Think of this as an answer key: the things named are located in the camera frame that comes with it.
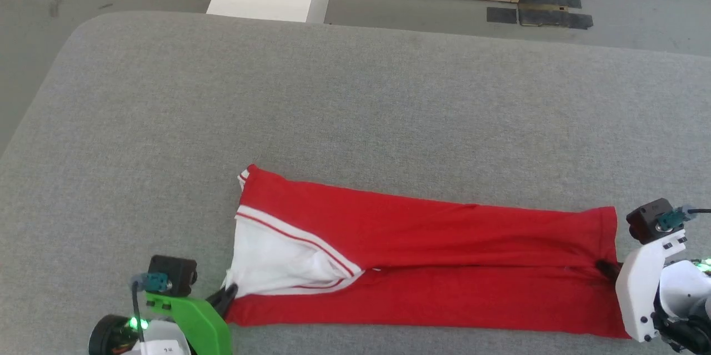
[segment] red pants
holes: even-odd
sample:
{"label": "red pants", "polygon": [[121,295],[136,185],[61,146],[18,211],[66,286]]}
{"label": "red pants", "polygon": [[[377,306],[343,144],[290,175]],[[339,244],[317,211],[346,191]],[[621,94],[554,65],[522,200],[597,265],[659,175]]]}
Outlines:
{"label": "red pants", "polygon": [[[600,259],[617,262],[614,208],[571,213],[447,203],[288,181],[255,166],[248,170],[238,223],[243,217],[323,249],[345,279],[355,277],[333,292],[238,297],[228,322],[628,337],[614,284],[595,267]],[[253,210],[305,236],[257,220],[261,213],[254,216]]]}

